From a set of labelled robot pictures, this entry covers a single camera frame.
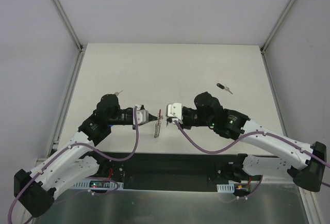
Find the red handled keyring organizer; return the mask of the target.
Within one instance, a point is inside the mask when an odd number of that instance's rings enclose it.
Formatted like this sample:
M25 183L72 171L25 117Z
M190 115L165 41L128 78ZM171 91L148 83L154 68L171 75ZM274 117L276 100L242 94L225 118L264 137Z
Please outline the red handled keyring organizer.
M162 119L163 119L163 115L161 114L161 109L160 109L158 112L157 121L155 123L154 138L158 138L160 135Z

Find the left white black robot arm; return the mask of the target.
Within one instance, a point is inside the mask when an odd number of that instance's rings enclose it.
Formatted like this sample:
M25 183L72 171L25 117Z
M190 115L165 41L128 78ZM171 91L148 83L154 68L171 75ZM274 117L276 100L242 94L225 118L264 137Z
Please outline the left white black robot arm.
M8 212L19 202L33 218L43 215L54 201L69 187L90 175L104 177L109 165L102 159L94 159L87 153L93 151L108 159L96 146L111 134L112 126L130 125L137 132L139 126L157 121L143 105L121 109L118 94L106 94L96 109L78 127L72 138L39 166L25 171L20 169L13 179L14 197Z

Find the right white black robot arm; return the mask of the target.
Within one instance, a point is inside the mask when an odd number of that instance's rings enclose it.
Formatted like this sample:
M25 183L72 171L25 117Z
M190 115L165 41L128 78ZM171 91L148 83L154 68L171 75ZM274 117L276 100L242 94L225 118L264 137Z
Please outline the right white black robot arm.
M243 162L232 166L236 181L255 175L273 175L279 178L290 176L298 187L319 192L321 189L326 162L326 145L300 142L276 134L247 115L224 108L219 100L208 92L197 95L195 108L181 103L168 104L167 123L175 124L181 133L198 150L207 154L222 153L238 142L258 147L270 154L271 158L246 155ZM233 142L227 147L208 151L197 145L185 132L192 127L207 127L222 138Z

